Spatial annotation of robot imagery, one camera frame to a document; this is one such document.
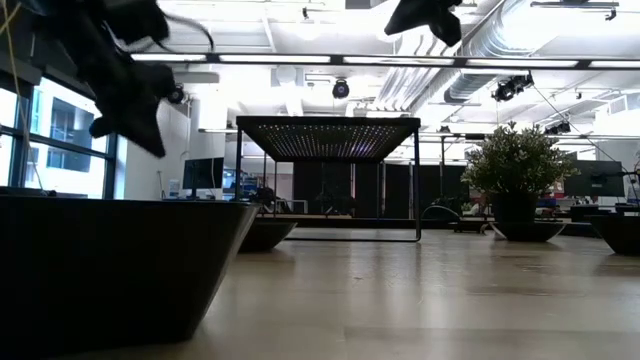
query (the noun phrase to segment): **planter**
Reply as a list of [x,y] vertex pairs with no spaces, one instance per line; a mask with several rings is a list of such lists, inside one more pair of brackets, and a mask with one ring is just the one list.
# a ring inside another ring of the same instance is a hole
[[257,207],[0,197],[0,358],[193,335]]
[[296,225],[295,222],[271,222],[256,219],[242,242],[240,252],[271,251],[289,235]]
[[596,232],[620,255],[640,256],[640,217],[590,216]]
[[492,194],[491,209],[499,223],[532,223],[535,220],[537,201],[536,194]]
[[552,222],[492,222],[491,227],[496,233],[509,241],[547,242],[558,235],[564,229],[565,224]]

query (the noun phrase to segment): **ventilation pipe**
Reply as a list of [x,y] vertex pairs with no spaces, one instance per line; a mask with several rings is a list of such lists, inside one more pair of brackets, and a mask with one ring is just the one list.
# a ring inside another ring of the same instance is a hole
[[[421,34],[419,31],[408,31],[402,35],[402,44],[396,55],[425,55],[433,42],[433,35],[430,33]],[[405,87],[404,85],[413,79],[415,70],[418,69],[391,68],[373,106],[381,110],[395,110],[391,99],[394,99],[398,92]]]
[[[526,57],[538,51],[559,34],[559,26],[563,22],[550,19],[548,13],[543,14],[547,16],[540,16],[541,10],[531,8],[531,2],[506,0],[454,56]],[[413,106],[414,113],[436,96],[443,98],[435,101],[445,101],[452,105],[464,103],[497,75],[464,74],[455,69],[441,70]]]

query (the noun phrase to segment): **cable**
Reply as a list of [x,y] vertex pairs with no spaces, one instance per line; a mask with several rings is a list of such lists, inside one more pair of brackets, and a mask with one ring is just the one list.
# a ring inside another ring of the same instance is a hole
[[164,17],[166,17],[168,20],[171,20],[173,22],[176,22],[176,23],[179,23],[179,24],[183,24],[183,25],[187,25],[187,26],[189,26],[189,27],[191,27],[193,29],[201,31],[203,34],[205,34],[205,36],[207,37],[207,40],[209,40],[209,52],[214,52],[215,44],[213,42],[213,38],[211,37],[211,34],[209,33],[209,30],[207,30],[207,28],[202,26],[202,24],[200,24],[197,21],[188,19],[188,18],[184,18],[184,17],[181,17],[181,16],[172,15],[172,14],[167,14],[167,13],[164,13]]
[[156,173],[158,174],[158,181],[160,182],[160,198],[164,200],[167,194],[164,192],[164,186],[162,186],[162,171],[158,170]]
[[18,13],[18,10],[20,10],[21,5],[22,3],[18,3],[18,5],[16,5],[16,7],[11,12],[11,15],[7,17],[7,2],[5,0],[2,1],[2,7],[4,7],[5,9],[4,11],[5,17],[4,17],[4,24],[0,26],[0,35],[4,33],[4,29],[8,28],[9,24],[11,23],[11,20],[13,20],[14,16],[16,16],[16,14]]
[[[29,154],[31,155],[31,160],[33,161],[33,170],[36,173],[36,178],[38,179],[38,185],[40,186],[40,190],[44,191],[44,186],[42,186],[42,179],[40,179],[40,174],[38,173],[38,166],[36,163],[36,158],[34,156],[35,153],[33,151],[33,148],[31,147],[31,142],[29,141],[29,128],[27,126],[28,125],[27,118],[24,115],[24,107],[22,106],[22,101],[20,101],[21,95],[20,95],[20,87],[18,85],[18,72],[16,71],[16,59],[13,54],[13,40],[11,39],[11,27],[9,26],[13,17],[9,16],[7,0],[2,0],[2,5],[4,7],[4,24],[1,30],[2,31],[4,31],[4,29],[7,30],[7,43],[9,45],[9,61],[11,62],[11,72],[13,73],[12,74],[13,85],[16,88],[16,94],[18,97],[18,101],[17,101],[18,113],[20,115],[20,119],[22,120],[23,141],[27,144],[27,149],[29,150]],[[11,15],[15,16],[18,13],[18,10],[20,10],[20,4],[16,5]]]
[[[562,113],[560,111],[558,111],[558,109],[556,109],[555,106],[553,106],[553,104],[551,103],[551,101],[549,101],[549,99],[547,99],[546,96],[544,96],[544,94],[542,94],[542,92],[538,89],[537,86],[533,85],[533,88],[536,89],[536,91],[538,92],[538,94],[540,94],[540,96],[544,99],[544,101],[547,102],[547,104],[549,104],[549,106],[551,106],[551,108],[553,109],[553,111],[556,112],[556,114],[558,114],[562,119],[564,119],[564,121],[566,121],[578,134],[580,134],[581,137],[584,137],[585,139],[587,139],[587,141],[589,143],[591,143],[591,145],[593,145],[596,149],[598,149],[601,153],[603,153],[606,157],[608,157],[611,161],[617,161],[616,159],[614,159],[613,157],[611,157],[611,155],[607,154],[606,151],[602,150],[598,145],[596,145],[596,143],[594,143],[591,139],[589,139],[588,136],[583,136],[584,134],[582,134],[580,132],[580,130],[571,123],[571,121],[569,121],[569,119],[567,119],[564,115],[562,115]],[[628,173],[629,170],[627,170],[624,165],[622,165],[622,162],[620,162],[620,165],[622,167],[622,170],[624,170],[624,172]],[[636,199],[636,206],[638,208],[640,208],[640,203],[638,203],[638,194],[636,192],[636,188],[635,186],[633,186],[633,184],[631,184],[631,188],[633,189],[633,195],[635,196]]]

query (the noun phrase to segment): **security camera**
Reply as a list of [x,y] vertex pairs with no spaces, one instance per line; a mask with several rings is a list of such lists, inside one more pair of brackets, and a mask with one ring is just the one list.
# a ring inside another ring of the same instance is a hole
[[347,96],[349,96],[349,85],[347,85],[347,80],[345,79],[336,80],[336,84],[333,85],[333,98],[344,99]]

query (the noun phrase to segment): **computer monitor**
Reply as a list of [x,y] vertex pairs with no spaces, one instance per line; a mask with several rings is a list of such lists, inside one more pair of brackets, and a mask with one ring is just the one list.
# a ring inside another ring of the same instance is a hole
[[625,196],[619,161],[572,161],[580,175],[564,180],[564,194],[568,196]]
[[182,188],[221,189],[223,168],[224,158],[187,160],[184,162]]

